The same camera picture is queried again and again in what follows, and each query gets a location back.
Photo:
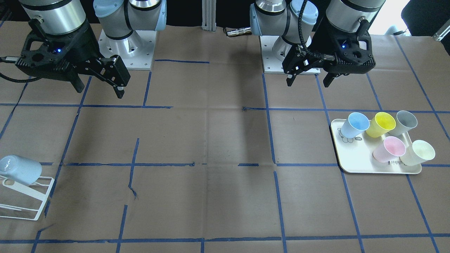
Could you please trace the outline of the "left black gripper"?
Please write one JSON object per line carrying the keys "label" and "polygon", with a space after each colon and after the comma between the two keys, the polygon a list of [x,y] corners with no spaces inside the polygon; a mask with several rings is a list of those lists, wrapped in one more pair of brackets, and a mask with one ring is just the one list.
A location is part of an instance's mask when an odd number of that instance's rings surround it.
{"label": "left black gripper", "polygon": [[376,66],[372,52],[372,42],[368,33],[369,22],[357,22],[356,32],[346,32],[333,26],[328,18],[323,18],[315,32],[315,51],[306,53],[299,45],[292,45],[283,60],[283,71],[287,74],[286,83],[291,87],[297,75],[312,68],[320,68],[324,56],[335,56],[333,62],[325,62],[327,73],[323,79],[324,87],[329,87],[336,74],[365,74]]}

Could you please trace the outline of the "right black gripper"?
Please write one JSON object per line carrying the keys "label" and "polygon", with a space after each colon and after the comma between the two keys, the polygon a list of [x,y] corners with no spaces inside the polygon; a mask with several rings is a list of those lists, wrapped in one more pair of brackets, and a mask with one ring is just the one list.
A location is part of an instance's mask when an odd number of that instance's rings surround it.
{"label": "right black gripper", "polygon": [[111,85],[117,98],[123,98],[130,73],[119,55],[102,57],[88,19],[63,35],[44,32],[38,19],[28,24],[32,31],[15,63],[19,70],[33,77],[70,82],[77,93],[85,88],[79,74],[90,74]]}

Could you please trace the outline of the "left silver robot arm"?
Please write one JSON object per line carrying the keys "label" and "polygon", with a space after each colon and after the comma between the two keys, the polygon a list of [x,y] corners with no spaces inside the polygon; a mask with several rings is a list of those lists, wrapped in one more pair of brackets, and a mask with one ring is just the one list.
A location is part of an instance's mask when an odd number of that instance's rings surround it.
{"label": "left silver robot arm", "polygon": [[308,0],[256,0],[250,28],[290,46],[282,62],[288,86],[297,75],[322,68],[329,87],[341,75],[366,74],[376,66],[369,28],[383,5],[383,0],[332,0],[318,20],[318,8]]}

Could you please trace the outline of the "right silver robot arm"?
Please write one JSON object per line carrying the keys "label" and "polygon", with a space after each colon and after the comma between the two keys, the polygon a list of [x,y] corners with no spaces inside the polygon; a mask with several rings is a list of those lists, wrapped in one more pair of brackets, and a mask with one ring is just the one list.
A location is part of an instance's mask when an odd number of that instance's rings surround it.
{"label": "right silver robot arm", "polygon": [[154,38],[167,24],[165,0],[95,0],[103,29],[97,40],[79,0],[21,0],[32,31],[12,63],[25,74],[70,82],[81,93],[80,75],[108,83],[121,99],[129,69],[149,69]]}

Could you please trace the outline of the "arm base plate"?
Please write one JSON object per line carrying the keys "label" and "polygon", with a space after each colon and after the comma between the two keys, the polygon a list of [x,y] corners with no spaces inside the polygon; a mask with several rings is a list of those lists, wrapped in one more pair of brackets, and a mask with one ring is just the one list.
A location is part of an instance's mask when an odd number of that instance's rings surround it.
{"label": "arm base plate", "polygon": [[281,36],[260,36],[263,70],[266,74],[284,74],[282,62],[291,45]]}
{"label": "arm base plate", "polygon": [[102,30],[98,41],[99,49],[106,58],[116,54],[121,56],[128,70],[150,71],[157,34],[156,31],[134,31],[128,38],[113,40]]}

